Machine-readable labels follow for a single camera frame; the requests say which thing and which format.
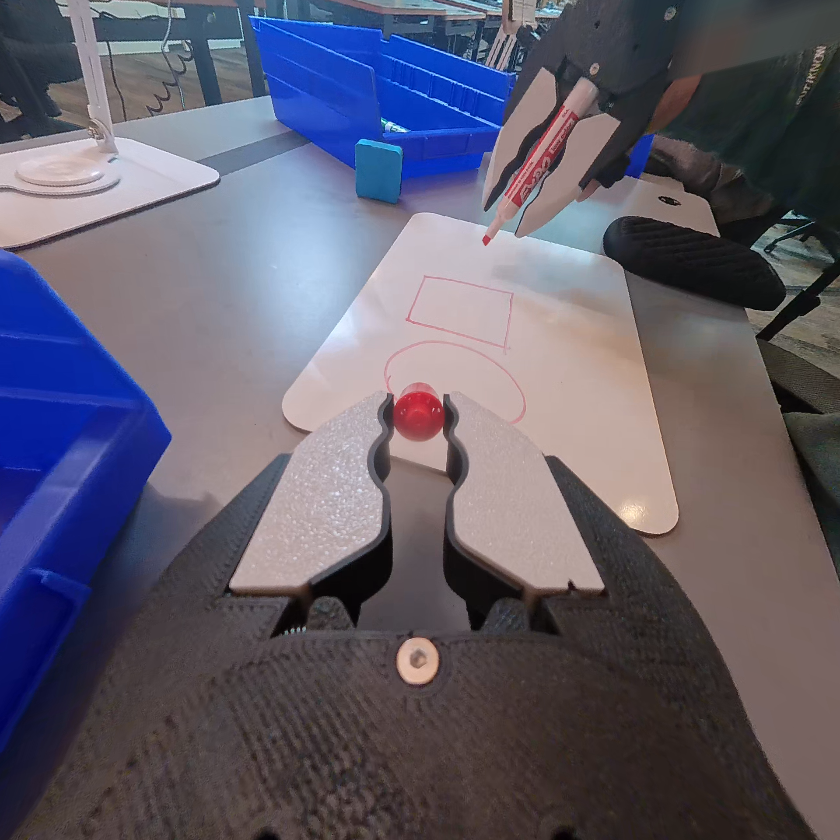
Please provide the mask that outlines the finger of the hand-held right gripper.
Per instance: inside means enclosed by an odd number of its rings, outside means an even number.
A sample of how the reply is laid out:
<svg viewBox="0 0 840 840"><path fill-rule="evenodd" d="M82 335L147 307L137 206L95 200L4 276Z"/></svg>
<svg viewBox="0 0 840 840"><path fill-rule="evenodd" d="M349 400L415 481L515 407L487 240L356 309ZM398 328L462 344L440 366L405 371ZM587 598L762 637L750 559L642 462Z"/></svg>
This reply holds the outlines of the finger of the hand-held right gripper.
<svg viewBox="0 0 840 840"><path fill-rule="evenodd" d="M536 197L524 207L515 235L530 235L577 199L581 180L618 130L618 119L598 113L576 123L554 171L545 176Z"/></svg>
<svg viewBox="0 0 840 840"><path fill-rule="evenodd" d="M508 189L511 178L527 160L534 145L544 135L560 110L558 81L548 69L537 75L521 91L521 97L505 118L490 156L482 205L485 211Z"/></svg>

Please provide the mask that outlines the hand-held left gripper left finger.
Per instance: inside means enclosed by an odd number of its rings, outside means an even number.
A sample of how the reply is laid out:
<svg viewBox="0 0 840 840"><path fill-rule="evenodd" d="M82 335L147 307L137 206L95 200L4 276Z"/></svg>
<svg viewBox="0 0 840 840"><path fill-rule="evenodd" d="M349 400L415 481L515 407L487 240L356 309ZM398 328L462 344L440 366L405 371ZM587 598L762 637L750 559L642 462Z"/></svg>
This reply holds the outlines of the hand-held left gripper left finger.
<svg viewBox="0 0 840 840"><path fill-rule="evenodd" d="M359 605L392 570L393 395L378 391L291 453L230 579L236 595Z"/></svg>

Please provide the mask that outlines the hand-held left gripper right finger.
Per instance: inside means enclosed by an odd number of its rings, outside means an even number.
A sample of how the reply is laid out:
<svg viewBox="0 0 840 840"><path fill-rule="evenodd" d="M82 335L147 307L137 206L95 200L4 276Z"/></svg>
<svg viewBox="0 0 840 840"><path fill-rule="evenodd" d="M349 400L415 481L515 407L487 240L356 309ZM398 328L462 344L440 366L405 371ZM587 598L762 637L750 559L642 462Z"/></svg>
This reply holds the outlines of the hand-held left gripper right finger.
<svg viewBox="0 0 840 840"><path fill-rule="evenodd" d="M597 597L605 584L531 438L462 392L444 396L444 577L468 607Z"/></svg>

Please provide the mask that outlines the red dry-erase marker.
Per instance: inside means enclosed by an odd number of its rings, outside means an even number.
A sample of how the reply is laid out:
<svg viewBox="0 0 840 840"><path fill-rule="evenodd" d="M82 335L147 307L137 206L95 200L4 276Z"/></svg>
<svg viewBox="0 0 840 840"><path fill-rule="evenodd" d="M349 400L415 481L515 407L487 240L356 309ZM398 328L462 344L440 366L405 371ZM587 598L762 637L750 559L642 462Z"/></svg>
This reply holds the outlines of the red dry-erase marker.
<svg viewBox="0 0 840 840"><path fill-rule="evenodd" d="M550 167L560 160L561 152L576 123L591 109L597 96L598 90L592 81L585 77L577 80L561 109L502 194L496 215L483 235L483 245L488 245L502 226L516 216L531 193L549 173Z"/></svg>

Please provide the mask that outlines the red marker cap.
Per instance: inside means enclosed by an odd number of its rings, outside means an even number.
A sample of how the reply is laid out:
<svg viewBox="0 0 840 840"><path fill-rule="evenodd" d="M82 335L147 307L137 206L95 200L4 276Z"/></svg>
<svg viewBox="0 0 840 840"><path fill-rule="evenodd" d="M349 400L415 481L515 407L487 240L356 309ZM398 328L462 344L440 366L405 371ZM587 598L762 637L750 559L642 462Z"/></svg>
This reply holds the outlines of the red marker cap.
<svg viewBox="0 0 840 840"><path fill-rule="evenodd" d="M443 429L445 412L442 400L428 383L417 381L407 385L395 400L395 431L412 443L425 443Z"/></svg>

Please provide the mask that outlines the blue whiteboard eraser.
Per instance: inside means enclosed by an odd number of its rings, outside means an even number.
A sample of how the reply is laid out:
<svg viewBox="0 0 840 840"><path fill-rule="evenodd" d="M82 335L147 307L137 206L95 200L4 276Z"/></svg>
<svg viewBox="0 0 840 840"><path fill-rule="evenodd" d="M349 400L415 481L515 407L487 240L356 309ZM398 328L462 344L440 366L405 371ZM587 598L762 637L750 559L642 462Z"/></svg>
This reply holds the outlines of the blue whiteboard eraser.
<svg viewBox="0 0 840 840"><path fill-rule="evenodd" d="M403 147L360 140L354 147L355 194L359 198L396 205L403 183Z"/></svg>

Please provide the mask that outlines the white whiteboard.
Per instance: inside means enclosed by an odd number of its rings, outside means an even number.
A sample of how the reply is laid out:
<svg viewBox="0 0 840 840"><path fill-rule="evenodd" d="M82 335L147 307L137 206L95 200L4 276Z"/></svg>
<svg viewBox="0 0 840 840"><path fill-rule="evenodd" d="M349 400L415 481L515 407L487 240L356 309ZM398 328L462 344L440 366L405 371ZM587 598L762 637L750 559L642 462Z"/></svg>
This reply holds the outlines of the white whiteboard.
<svg viewBox="0 0 840 840"><path fill-rule="evenodd" d="M311 432L374 392L462 392L650 536L679 509L624 270L434 213L405 225L282 400Z"/></svg>

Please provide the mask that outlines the blue plastic bin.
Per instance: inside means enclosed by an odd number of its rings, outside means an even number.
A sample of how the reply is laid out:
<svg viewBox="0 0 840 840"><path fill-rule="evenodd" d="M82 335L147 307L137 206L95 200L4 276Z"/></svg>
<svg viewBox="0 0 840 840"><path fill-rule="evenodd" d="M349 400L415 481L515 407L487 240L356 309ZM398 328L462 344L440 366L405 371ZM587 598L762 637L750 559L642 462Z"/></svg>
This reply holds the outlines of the blue plastic bin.
<svg viewBox="0 0 840 840"><path fill-rule="evenodd" d="M398 144L403 175L477 169L515 76L377 29L252 17L276 118L354 167L360 140ZM381 119L412 133L383 135Z"/></svg>
<svg viewBox="0 0 840 840"><path fill-rule="evenodd" d="M628 166L625 176L639 179L645 172L648 157L653 147L655 133L642 136L628 152Z"/></svg>
<svg viewBox="0 0 840 840"><path fill-rule="evenodd" d="M28 262L1 254L1 750L172 440Z"/></svg>

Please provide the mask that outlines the person's right hand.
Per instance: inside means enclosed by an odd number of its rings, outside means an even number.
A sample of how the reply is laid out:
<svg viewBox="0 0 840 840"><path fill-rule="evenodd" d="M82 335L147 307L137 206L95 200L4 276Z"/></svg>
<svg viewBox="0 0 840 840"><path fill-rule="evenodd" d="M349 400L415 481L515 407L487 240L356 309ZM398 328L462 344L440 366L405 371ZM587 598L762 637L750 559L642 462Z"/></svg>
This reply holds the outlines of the person's right hand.
<svg viewBox="0 0 840 840"><path fill-rule="evenodd" d="M668 85L659 100L646 133L658 133L673 122L688 106L701 82L702 75L682 77Z"/></svg>

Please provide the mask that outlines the wooden desk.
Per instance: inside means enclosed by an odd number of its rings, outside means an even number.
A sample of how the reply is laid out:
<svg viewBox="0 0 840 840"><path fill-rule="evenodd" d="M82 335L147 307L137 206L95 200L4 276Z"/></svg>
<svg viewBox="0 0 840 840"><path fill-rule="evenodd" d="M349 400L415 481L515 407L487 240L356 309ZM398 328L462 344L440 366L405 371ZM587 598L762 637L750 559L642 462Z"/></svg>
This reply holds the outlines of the wooden desk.
<svg viewBox="0 0 840 840"><path fill-rule="evenodd" d="M267 94L266 77L262 69L256 37L249 23L250 16L266 16L282 9L282 2L220 1L220 2L153 2L162 8L160 14L141 14L138 17L118 17L103 10L94 14L94 28L102 43L150 41L158 46L176 41L186 42L192 53L192 63L207 106L222 103L211 40L233 39L245 48L248 76L252 94L262 98Z"/></svg>
<svg viewBox="0 0 840 840"><path fill-rule="evenodd" d="M305 8L312 20L326 15L336 25L378 29L385 39L397 35L443 51L473 39L487 19L483 11L435 1L314 1Z"/></svg>

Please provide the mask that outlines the green sweatshirt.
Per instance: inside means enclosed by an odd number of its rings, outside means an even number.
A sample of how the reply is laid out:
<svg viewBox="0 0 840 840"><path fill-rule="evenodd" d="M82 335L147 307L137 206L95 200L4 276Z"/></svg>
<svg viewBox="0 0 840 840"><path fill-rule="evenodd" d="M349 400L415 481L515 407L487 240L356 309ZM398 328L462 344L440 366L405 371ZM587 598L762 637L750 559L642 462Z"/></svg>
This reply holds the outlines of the green sweatshirt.
<svg viewBox="0 0 840 840"><path fill-rule="evenodd" d="M838 573L839 414L787 413L784 422Z"/></svg>

